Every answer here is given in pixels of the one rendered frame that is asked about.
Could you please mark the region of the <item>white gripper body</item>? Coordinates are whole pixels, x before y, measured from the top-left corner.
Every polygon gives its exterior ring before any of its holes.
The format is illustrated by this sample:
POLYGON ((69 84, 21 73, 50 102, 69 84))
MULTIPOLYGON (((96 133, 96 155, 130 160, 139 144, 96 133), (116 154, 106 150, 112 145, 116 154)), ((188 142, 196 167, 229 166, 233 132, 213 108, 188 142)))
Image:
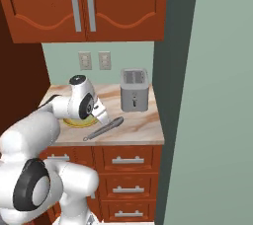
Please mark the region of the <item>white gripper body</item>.
POLYGON ((102 104, 101 101, 97 101, 94 105, 92 116, 99 120, 103 125, 108 124, 110 121, 106 107, 102 104))

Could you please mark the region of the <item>grey metal tongs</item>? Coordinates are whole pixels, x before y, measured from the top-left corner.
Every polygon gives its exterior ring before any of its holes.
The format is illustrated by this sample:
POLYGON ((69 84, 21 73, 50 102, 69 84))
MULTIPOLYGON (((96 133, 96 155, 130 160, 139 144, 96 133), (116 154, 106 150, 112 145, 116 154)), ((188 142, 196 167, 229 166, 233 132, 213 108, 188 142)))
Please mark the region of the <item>grey metal tongs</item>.
POLYGON ((91 134, 89 134, 88 136, 84 137, 83 140, 84 141, 91 140, 101 134, 106 133, 107 131, 110 131, 113 128, 120 126, 123 122, 124 122, 124 118, 122 116, 117 117, 117 118, 111 120, 108 124, 100 127, 96 131, 94 131, 91 134))

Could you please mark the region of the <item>yellow plate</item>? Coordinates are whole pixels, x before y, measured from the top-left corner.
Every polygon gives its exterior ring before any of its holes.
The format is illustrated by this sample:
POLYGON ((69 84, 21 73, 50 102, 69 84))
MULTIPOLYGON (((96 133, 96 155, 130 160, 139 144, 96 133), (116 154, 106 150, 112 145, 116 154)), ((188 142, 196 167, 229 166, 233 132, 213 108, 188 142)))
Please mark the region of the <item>yellow plate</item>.
POLYGON ((83 128, 96 124, 98 120, 92 115, 89 115, 86 119, 65 118, 63 122, 70 127, 83 128))

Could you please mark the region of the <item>grey toaster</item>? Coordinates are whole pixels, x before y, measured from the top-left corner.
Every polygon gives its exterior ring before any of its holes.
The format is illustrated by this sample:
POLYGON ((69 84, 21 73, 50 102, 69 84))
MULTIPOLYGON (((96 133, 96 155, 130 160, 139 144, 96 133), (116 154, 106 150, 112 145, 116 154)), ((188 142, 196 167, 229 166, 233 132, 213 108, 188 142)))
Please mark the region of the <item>grey toaster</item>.
POLYGON ((149 81, 144 68, 125 68, 121 71, 121 108, 123 112, 148 110, 149 81))

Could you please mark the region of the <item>red-brown drawer front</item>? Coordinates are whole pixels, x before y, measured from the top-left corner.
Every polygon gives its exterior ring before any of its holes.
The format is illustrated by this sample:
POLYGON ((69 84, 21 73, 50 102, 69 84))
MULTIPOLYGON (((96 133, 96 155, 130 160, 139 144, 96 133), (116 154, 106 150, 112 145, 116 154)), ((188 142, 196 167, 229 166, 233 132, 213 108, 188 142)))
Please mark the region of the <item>red-brown drawer front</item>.
POLYGON ((102 201, 102 216, 105 222, 149 222, 154 220, 156 201, 102 201), (143 212, 143 217, 116 218, 115 213, 119 210, 124 212, 143 212))
POLYGON ((158 174, 104 174, 100 175, 99 192, 103 200, 116 199, 155 199, 158 189, 158 174), (113 188, 144 188, 143 193, 113 193, 113 188))
POLYGON ((124 172, 150 171, 153 160, 152 146, 108 146, 102 148, 100 156, 103 162, 103 169, 106 172, 123 170, 124 172), (143 164, 112 164, 112 159, 121 156, 122 158, 144 158, 143 164))
POLYGON ((67 154, 72 163, 84 165, 92 169, 95 168, 92 149, 85 146, 51 146, 40 153, 41 159, 46 159, 47 156, 55 154, 61 156, 67 154))

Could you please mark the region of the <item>dark brown tall cabinet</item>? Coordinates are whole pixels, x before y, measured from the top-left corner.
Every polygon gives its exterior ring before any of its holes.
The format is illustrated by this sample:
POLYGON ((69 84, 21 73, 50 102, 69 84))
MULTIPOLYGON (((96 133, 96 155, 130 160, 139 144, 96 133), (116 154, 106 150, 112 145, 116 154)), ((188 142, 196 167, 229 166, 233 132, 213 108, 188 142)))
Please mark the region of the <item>dark brown tall cabinet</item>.
POLYGON ((0 135, 40 104, 50 86, 40 43, 13 43, 0 4, 0 135))

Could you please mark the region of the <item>white wall outlet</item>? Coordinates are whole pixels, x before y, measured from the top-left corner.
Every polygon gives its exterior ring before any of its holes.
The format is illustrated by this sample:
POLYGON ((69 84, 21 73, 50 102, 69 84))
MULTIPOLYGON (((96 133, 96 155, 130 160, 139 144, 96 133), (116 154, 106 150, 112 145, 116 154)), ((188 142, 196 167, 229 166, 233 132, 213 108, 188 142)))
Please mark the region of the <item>white wall outlet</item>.
POLYGON ((112 68, 111 53, 109 51, 99 51, 99 65, 101 70, 112 68))
POLYGON ((81 70, 91 70, 92 69, 92 59, 90 51, 79 51, 79 65, 81 70))

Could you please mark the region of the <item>red-brown wall cupboard door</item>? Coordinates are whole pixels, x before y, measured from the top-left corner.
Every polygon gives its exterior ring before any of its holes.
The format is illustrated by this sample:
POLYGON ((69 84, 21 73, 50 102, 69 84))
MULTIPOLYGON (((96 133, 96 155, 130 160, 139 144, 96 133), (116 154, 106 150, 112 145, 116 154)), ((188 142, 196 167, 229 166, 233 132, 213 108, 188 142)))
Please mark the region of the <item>red-brown wall cupboard door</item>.
POLYGON ((0 0, 15 43, 79 42, 86 39, 82 1, 76 33, 71 0, 0 0))
POLYGON ((94 0, 96 31, 90 32, 87 0, 82 0, 86 39, 153 41, 164 39, 166 0, 94 0))

